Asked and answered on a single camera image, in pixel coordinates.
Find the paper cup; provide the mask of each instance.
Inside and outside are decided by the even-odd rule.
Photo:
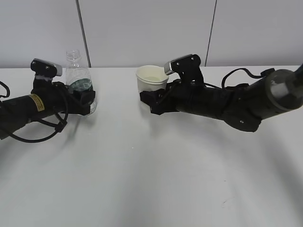
[[[154,65],[139,67],[136,72],[138,91],[156,91],[165,89],[169,77],[165,74],[164,68]]]

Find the table surface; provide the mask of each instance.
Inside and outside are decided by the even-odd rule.
[[[234,68],[201,69],[220,85]],[[53,139],[0,141],[1,227],[303,226],[303,109],[256,133],[187,113],[157,116],[139,102],[135,71],[90,69],[97,111],[70,116]],[[0,75],[11,97],[31,91],[30,69]],[[227,84],[253,81],[237,72]],[[51,132],[32,123],[16,134]]]

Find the yellow label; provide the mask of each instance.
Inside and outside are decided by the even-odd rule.
[[[29,97],[31,97],[34,103],[36,104],[38,112],[45,110],[44,104],[38,95],[31,94],[29,95]]]

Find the white wall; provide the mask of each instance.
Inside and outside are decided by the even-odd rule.
[[[163,65],[197,53],[204,65],[215,0],[80,0],[92,67]],[[207,66],[303,62],[302,0],[217,0]],[[2,0],[0,68],[35,57],[66,64],[85,47],[76,0]]]
[[[92,67],[205,62],[215,0],[80,0]]]
[[[0,68],[29,68],[34,58],[65,65],[65,51],[86,60],[75,0],[1,0]]]
[[[302,0],[218,0],[207,66],[303,63]]]

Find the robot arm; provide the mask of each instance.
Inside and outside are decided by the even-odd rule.
[[[62,132],[67,124],[68,114],[87,115],[90,113],[90,104],[95,99],[95,91],[72,91],[69,86],[61,82],[52,82],[53,78],[62,75],[62,67],[51,62],[34,59],[31,63],[35,79],[30,95],[17,97],[3,102],[0,101],[0,139],[8,136],[22,142],[38,143],[46,141],[57,133]],[[9,97],[9,88],[0,83]],[[55,115],[58,124],[50,123],[43,118]],[[50,136],[39,140],[27,140],[13,134],[15,131],[31,122],[40,122],[54,127]]]
[[[187,55],[168,62],[165,73],[178,73],[180,79],[168,83],[166,89],[143,91],[141,101],[151,107],[151,113],[186,112],[225,121],[241,131],[255,132],[263,119],[298,109],[303,105],[303,66],[296,72],[269,69],[254,84],[239,84],[222,88],[206,84],[200,71],[198,55]]]

